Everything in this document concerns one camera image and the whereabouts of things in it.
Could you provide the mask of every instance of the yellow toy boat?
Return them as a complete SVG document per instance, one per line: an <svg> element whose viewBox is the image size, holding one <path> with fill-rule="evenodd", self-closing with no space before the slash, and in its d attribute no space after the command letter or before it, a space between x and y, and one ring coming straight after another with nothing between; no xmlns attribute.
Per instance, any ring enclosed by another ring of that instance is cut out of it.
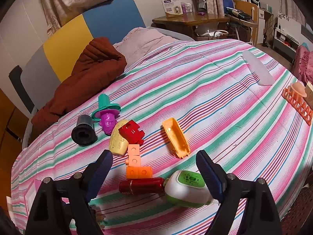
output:
<svg viewBox="0 0 313 235"><path fill-rule="evenodd" d="M167 137L173 145L173 148L179 158L189 156L190 148L183 131L179 127L175 118L169 118L162 122L162 126L166 132Z"/></svg>

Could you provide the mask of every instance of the green and white device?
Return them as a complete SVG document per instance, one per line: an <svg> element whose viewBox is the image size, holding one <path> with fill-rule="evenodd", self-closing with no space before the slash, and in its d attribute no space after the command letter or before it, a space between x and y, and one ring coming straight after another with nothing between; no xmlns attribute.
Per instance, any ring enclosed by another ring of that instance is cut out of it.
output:
<svg viewBox="0 0 313 235"><path fill-rule="evenodd" d="M209 205L213 198L201 174L178 170L165 182L166 199L176 205L200 208Z"/></svg>

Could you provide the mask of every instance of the striped tablecloth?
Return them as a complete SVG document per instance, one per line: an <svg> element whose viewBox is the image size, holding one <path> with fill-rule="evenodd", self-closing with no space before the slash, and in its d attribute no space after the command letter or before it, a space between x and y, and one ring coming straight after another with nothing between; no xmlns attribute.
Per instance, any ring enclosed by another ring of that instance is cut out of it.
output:
<svg viewBox="0 0 313 235"><path fill-rule="evenodd" d="M249 49L275 78L259 86L241 54ZM102 93L121 105L120 119L133 119L144 130L142 166L154 177L178 169L198 171L195 156L204 149L211 159L240 179L266 179L283 217L298 195L312 165L312 130L281 97L296 78L267 54L238 40L176 42L149 53ZM62 117L17 158L12 168L11 195L18 228L25 229L24 192L33 179L55 180L82 172L108 149L110 137L96 124L98 141L80 147L71 139L77 117L92 113L98 95ZM191 149L189 157L174 154L162 121L174 117ZM113 166L98 197L90 202L105 215L104 234L204 234L217 204L181 208L164 195L126 196L118 192L125 180L125 159ZM236 234L244 210L241 201L230 234ZM71 223L73 233L75 224Z"/></svg>

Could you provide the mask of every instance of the red puzzle piece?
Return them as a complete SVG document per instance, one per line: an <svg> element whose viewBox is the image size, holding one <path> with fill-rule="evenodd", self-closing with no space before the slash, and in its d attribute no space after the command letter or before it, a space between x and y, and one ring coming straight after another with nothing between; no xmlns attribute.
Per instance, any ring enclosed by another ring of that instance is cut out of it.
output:
<svg viewBox="0 0 313 235"><path fill-rule="evenodd" d="M125 138L129 144L143 144L143 139L141 139L145 133L144 131L138 130L139 125L130 120L127 124L123 125L118 129L120 135Z"/></svg>

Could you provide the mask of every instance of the orange plastic basket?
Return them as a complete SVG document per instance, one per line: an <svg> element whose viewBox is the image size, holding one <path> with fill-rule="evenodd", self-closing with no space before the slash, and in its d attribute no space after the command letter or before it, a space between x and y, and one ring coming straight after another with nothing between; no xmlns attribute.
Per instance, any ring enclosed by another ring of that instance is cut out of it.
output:
<svg viewBox="0 0 313 235"><path fill-rule="evenodd" d="M308 125L311 125L313 111L311 110L310 106L307 105L302 96L293 91L290 86L283 90L281 96L284 97L287 102L289 102L295 108L295 110L301 115L301 117L303 117L304 121L306 121Z"/></svg>

